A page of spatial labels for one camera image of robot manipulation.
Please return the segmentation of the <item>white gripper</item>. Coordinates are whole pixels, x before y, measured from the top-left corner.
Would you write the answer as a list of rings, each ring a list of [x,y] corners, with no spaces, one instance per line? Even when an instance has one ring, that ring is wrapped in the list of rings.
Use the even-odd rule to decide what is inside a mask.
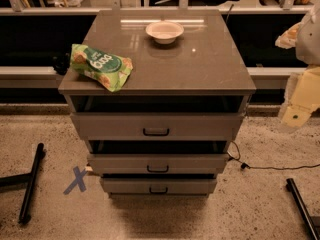
[[[296,23],[279,36],[275,45],[279,48],[296,47],[300,24]],[[298,76],[298,82],[290,98],[290,104],[284,104],[279,111],[283,125],[291,128],[302,127],[312,113],[320,107],[320,67],[309,66]]]

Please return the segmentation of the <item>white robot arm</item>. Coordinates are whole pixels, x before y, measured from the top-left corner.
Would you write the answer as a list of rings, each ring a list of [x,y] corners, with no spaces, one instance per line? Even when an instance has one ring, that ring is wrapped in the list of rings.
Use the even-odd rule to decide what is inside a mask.
[[[307,65],[305,71],[289,77],[278,114],[282,125],[297,129],[320,108],[320,5],[279,36],[275,45],[294,48],[297,59]]]

